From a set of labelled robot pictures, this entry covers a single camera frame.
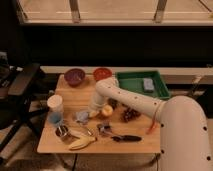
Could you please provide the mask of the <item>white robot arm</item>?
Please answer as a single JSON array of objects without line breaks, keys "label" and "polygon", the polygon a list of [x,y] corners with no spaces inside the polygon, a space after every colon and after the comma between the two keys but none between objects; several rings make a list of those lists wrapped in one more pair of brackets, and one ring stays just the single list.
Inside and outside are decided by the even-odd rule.
[{"label": "white robot arm", "polygon": [[164,101],[137,94],[121,89],[111,77],[95,84],[89,110],[99,111],[106,97],[160,123],[161,171],[213,171],[207,119],[194,99],[175,96]]}]

